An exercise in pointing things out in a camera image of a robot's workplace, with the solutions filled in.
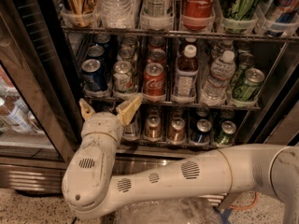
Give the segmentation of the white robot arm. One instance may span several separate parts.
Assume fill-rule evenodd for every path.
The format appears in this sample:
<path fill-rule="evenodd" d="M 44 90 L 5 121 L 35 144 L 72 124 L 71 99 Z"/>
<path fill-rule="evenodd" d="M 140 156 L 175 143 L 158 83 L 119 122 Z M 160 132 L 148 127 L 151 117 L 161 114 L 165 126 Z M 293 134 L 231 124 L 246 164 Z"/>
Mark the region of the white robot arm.
<path fill-rule="evenodd" d="M 82 142 L 62 182 L 75 217 L 102 217 L 131 203 L 254 190 L 284 203 L 283 224 L 299 224 L 299 147 L 225 147 L 135 175 L 114 176 L 123 128 L 142 100 L 142 94 L 134 95 L 116 107 L 116 114 L 95 112 L 79 101 Z"/>

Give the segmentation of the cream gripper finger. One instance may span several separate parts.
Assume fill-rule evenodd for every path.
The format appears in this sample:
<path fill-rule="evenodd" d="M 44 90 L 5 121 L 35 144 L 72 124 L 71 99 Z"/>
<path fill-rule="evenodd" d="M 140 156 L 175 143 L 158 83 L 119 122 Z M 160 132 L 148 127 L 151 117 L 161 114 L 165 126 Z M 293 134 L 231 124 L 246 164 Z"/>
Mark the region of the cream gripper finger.
<path fill-rule="evenodd" d="M 95 113 L 94 109 L 83 98 L 80 98 L 78 103 L 80 106 L 81 116 L 85 120 L 89 119 Z"/>
<path fill-rule="evenodd" d="M 117 117 L 123 126 L 129 125 L 136 111 L 141 106 L 143 95 L 137 93 L 116 107 Z"/>

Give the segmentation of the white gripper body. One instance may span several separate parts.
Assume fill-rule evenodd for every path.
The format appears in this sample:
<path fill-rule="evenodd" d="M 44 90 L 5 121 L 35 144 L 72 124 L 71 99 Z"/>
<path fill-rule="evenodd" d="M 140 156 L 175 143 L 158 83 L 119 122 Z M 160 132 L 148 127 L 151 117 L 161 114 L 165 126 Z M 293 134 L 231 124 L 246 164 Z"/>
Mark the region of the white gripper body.
<path fill-rule="evenodd" d="M 105 134 L 116 142 L 116 147 L 121 144 L 123 125 L 119 118 L 109 112 L 99 112 L 85 120 L 81 131 L 81 137 L 91 134 Z"/>

